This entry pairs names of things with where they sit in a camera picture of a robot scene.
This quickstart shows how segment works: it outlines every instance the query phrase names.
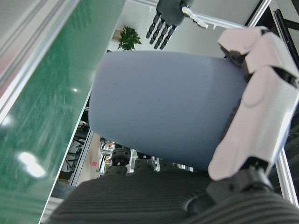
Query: black robotic finger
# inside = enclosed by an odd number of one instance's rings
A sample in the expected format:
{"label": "black robotic finger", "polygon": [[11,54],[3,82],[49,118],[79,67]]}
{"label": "black robotic finger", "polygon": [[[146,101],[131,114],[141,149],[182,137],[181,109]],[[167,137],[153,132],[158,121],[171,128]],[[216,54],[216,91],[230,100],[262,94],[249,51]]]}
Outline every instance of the black robotic finger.
{"label": "black robotic finger", "polygon": [[160,16],[161,16],[161,13],[157,12],[157,14],[155,15],[154,19],[153,19],[153,23],[151,24],[151,26],[149,27],[149,30],[146,34],[146,38],[149,38],[153,32],[153,30],[155,29],[156,27],[156,24],[157,22],[159,21],[160,19]]}
{"label": "black robotic finger", "polygon": [[162,42],[162,40],[164,39],[165,34],[167,33],[168,29],[169,29],[170,25],[166,24],[165,27],[163,28],[161,35],[159,36],[154,49],[157,49],[160,45],[160,43]]}
{"label": "black robotic finger", "polygon": [[171,38],[173,32],[176,30],[177,26],[172,25],[172,27],[170,28],[170,30],[168,31],[167,37],[165,37],[163,43],[160,46],[160,49],[163,50],[164,47],[166,46],[167,42],[169,41],[169,39]]}
{"label": "black robotic finger", "polygon": [[157,38],[157,36],[158,36],[161,28],[163,27],[164,23],[165,23],[165,20],[161,18],[161,20],[160,20],[160,22],[159,22],[159,24],[157,26],[157,29],[154,32],[154,34],[153,34],[153,36],[152,36],[152,38],[151,38],[151,40],[149,42],[150,44],[153,44],[155,42],[155,40],[156,40],[156,38]]}

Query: robotic finger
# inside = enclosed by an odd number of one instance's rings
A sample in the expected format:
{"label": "robotic finger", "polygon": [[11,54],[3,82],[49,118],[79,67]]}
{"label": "robotic finger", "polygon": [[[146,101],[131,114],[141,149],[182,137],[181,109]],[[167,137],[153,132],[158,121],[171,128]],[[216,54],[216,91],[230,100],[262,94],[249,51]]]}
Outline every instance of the robotic finger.
{"label": "robotic finger", "polygon": [[160,45],[160,49],[163,49],[166,46],[167,42],[171,38],[171,35],[186,16],[182,12],[182,8],[189,8],[192,5],[192,2],[193,0],[159,1],[156,8],[157,14],[146,34],[146,38],[148,39],[152,36],[149,43],[153,44],[159,36],[159,33],[161,33],[154,46],[155,49],[157,49]]}

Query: robotic hand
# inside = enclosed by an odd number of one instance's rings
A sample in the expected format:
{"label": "robotic hand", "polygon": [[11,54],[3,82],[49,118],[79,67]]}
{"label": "robotic hand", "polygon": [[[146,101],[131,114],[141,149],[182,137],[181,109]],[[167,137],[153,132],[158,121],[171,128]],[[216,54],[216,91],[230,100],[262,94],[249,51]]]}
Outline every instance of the robotic hand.
{"label": "robotic hand", "polygon": [[189,8],[192,5],[193,0],[160,0],[156,11],[157,14],[154,17],[153,23],[150,26],[146,38],[150,38],[156,24],[155,32],[150,40],[150,44],[153,44],[159,35],[160,30],[163,28],[161,35],[159,36],[154,48],[157,49],[160,44],[160,49],[164,49],[167,42],[171,38],[171,35],[176,30],[177,26],[183,21],[185,14],[182,12],[182,8]]}
{"label": "robotic hand", "polygon": [[298,103],[298,69],[283,41],[265,27],[227,29],[218,43],[242,66],[249,83],[209,164],[209,175],[221,180],[249,167],[268,174]]}

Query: black joint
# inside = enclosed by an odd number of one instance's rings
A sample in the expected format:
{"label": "black joint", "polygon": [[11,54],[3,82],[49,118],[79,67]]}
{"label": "black joint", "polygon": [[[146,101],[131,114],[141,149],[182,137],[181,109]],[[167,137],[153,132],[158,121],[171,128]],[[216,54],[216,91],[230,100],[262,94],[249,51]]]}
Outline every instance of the black joint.
{"label": "black joint", "polygon": [[247,67],[247,64],[246,64],[245,60],[243,61],[242,65],[241,65],[241,69],[242,69],[243,74],[244,74],[244,79],[248,83],[249,80],[252,77],[252,74],[249,73],[248,67]]}
{"label": "black joint", "polygon": [[262,30],[261,30],[262,35],[264,35],[264,34],[266,34],[266,33],[268,33],[268,32],[269,32],[269,30],[267,30],[267,29],[262,29]]}
{"label": "black joint", "polygon": [[273,68],[275,70],[275,72],[277,73],[277,75],[282,78],[283,80],[285,80],[288,84],[291,84],[292,86],[296,87],[296,77],[293,76],[292,74],[290,74],[289,72],[281,69],[281,68]]}
{"label": "black joint", "polygon": [[242,65],[246,55],[241,55],[238,51],[234,51],[234,50],[228,51],[221,45],[220,45],[220,48],[223,51],[223,53],[225,54],[225,56],[227,58],[229,58],[230,60],[232,60],[232,62],[235,65],[237,65],[237,66]]}

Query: floor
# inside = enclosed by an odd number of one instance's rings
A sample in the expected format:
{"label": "floor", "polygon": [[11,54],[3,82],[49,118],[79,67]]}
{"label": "floor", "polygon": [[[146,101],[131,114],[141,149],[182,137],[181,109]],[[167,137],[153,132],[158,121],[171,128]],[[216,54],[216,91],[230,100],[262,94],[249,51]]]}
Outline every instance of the floor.
{"label": "floor", "polygon": [[[83,163],[83,167],[81,169],[77,186],[85,181],[95,179],[98,177],[99,173],[97,170],[99,169],[99,157],[100,157],[100,136],[98,134],[94,134],[90,147],[88,148],[88,152],[86,154],[86,158]],[[96,161],[97,166],[93,166],[93,161]]]}

